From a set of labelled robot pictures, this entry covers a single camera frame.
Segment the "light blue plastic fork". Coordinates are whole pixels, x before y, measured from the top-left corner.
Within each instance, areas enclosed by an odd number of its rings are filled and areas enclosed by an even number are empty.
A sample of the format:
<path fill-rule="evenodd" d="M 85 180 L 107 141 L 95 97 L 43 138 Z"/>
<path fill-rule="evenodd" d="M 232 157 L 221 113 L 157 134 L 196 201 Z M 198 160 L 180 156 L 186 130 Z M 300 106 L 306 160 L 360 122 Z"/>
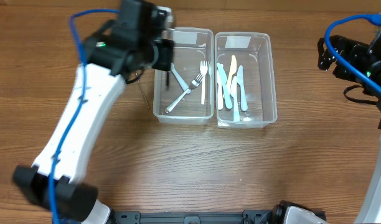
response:
<path fill-rule="evenodd" d="M 191 91 L 188 89 L 188 84 L 185 82 L 185 80 L 180 76 L 180 74 L 175 69 L 175 65 L 171 63 L 171 72 L 174 74 L 175 78 L 177 79 L 178 83 L 180 84 L 183 91 L 185 91 L 187 94 L 189 94 Z"/>

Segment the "cream white plastic knife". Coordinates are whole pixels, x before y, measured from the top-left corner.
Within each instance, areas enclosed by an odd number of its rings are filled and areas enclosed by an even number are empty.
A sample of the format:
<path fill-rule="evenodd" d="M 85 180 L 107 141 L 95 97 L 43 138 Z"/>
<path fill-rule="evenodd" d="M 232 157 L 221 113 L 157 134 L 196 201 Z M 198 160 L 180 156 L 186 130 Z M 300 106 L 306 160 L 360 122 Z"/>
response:
<path fill-rule="evenodd" d="M 217 103 L 218 110 L 223 109 L 223 90 L 222 90 L 222 81 L 219 73 L 220 64 L 217 63 Z"/>

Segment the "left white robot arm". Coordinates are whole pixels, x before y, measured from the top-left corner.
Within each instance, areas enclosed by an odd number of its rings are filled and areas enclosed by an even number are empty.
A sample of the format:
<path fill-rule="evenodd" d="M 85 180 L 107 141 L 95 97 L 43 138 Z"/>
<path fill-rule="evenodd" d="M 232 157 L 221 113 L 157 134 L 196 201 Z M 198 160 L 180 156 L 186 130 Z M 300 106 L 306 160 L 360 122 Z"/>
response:
<path fill-rule="evenodd" d="M 174 58 L 174 29 L 168 7 L 124 0 L 116 18 L 81 39 L 69 28 L 79 65 L 68 103 L 55 130 L 31 166 L 17 166 L 12 179 L 28 201 L 49 210 L 52 223 L 114 223 L 98 189 L 84 183 L 92 149 L 117 98 L 146 70 L 168 71 Z"/>

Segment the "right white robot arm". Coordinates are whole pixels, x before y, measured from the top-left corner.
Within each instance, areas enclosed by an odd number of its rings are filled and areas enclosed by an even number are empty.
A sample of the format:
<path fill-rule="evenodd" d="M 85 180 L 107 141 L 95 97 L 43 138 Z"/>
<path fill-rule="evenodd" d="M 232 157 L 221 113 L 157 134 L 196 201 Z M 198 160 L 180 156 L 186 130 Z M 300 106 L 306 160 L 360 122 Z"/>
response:
<path fill-rule="evenodd" d="M 377 27 L 370 43 L 332 34 L 335 27 L 356 20 L 365 20 Z M 318 40 L 317 52 L 320 70 L 331 69 L 336 78 L 352 83 L 343 91 L 345 98 L 374 106 L 380 114 L 377 159 L 355 223 L 381 223 L 381 12 L 356 14 L 333 22 Z"/>

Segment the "light blue serrated knife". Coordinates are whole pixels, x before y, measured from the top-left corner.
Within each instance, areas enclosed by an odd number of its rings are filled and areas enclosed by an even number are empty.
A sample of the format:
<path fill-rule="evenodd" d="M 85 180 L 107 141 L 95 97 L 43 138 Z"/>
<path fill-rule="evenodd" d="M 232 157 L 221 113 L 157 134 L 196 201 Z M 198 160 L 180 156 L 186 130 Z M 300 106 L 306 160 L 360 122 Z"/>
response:
<path fill-rule="evenodd" d="M 230 85 L 230 96 L 233 98 L 233 120 L 240 121 L 237 96 L 237 76 L 234 76 Z"/>

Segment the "thin curved metal fork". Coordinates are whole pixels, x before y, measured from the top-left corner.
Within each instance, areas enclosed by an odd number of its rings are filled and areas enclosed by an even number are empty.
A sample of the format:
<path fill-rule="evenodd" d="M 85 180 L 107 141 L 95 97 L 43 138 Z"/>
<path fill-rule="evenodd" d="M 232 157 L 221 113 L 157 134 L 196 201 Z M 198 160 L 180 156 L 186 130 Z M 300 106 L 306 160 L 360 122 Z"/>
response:
<path fill-rule="evenodd" d="M 138 78 L 137 80 L 137 84 L 138 84 L 138 87 L 139 87 L 139 90 L 144 98 L 144 101 L 146 103 L 146 106 L 147 108 L 150 110 L 150 104 L 149 104 L 149 100 L 148 100 L 148 97 L 146 96 L 144 90 L 143 90 L 143 87 L 142 87 L 142 84 L 140 82 L 140 74 L 138 72 L 135 72 L 135 75 L 136 75 L 136 78 Z"/>

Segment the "yellow plastic knife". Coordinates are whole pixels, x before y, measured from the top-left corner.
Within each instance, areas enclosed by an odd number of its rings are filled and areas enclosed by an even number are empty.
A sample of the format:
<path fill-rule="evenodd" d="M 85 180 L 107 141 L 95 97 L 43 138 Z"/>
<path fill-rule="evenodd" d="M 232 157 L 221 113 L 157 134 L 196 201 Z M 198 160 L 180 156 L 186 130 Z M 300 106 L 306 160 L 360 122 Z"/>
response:
<path fill-rule="evenodd" d="M 230 92 L 231 84 L 232 84 L 232 77 L 236 74 L 237 72 L 237 59 L 235 55 L 231 56 L 231 63 L 230 63 L 230 70 L 228 74 L 228 79 L 227 79 L 227 90 Z"/>

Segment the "pale blue plastic knife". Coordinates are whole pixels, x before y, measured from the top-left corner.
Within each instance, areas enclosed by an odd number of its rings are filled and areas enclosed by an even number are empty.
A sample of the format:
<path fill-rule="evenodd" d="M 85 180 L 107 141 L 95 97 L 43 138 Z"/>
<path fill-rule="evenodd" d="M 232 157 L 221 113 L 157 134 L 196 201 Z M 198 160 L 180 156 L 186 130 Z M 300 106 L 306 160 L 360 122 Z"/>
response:
<path fill-rule="evenodd" d="M 240 65 L 237 72 L 237 83 L 240 87 L 240 98 L 241 98 L 241 110 L 246 112 L 248 110 L 248 104 L 245 93 L 244 79 L 243 79 L 243 66 Z"/>

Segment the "broad metal fork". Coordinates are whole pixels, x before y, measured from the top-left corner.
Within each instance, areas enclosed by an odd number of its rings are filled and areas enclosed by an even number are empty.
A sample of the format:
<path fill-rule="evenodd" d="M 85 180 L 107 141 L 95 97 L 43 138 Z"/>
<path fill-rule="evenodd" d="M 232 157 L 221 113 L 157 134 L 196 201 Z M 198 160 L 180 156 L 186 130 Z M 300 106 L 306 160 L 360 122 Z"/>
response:
<path fill-rule="evenodd" d="M 166 109 L 166 113 L 170 113 L 178 104 L 179 102 L 187 95 L 187 92 L 189 90 L 194 90 L 196 89 L 201 83 L 203 78 L 205 77 L 205 73 L 199 73 L 189 84 L 189 87 L 184 90 L 184 92 L 177 98 L 175 99 Z"/>

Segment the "white plastic fork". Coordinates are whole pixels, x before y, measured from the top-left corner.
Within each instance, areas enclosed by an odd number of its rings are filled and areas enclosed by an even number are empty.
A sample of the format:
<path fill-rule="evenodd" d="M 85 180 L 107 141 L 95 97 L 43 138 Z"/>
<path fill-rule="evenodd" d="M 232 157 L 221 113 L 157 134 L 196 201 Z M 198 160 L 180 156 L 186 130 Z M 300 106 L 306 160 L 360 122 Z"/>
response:
<path fill-rule="evenodd" d="M 205 76 L 208 71 L 208 62 L 202 61 L 200 63 L 200 72 L 202 74 L 202 81 L 201 81 L 201 95 L 200 95 L 200 103 L 201 105 L 205 104 Z"/>

